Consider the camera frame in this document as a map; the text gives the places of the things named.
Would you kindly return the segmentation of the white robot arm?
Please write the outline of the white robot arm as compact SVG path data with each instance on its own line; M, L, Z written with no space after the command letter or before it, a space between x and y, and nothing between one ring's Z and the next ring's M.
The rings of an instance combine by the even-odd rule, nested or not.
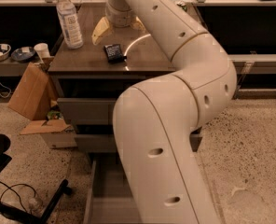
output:
M222 112L237 84L214 37L171 0L107 0L106 17L137 16L174 72L127 88L113 111L117 151L147 224L221 224L193 155L190 135Z

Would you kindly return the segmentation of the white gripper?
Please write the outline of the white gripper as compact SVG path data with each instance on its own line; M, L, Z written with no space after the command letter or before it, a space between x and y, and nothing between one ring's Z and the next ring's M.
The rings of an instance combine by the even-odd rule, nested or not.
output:
M133 10L125 1L107 0L105 15L106 17L102 17L93 30L91 35L93 45L98 45L103 38L111 35L113 25L117 28L130 26L134 30L145 31L145 26L137 16L134 17Z

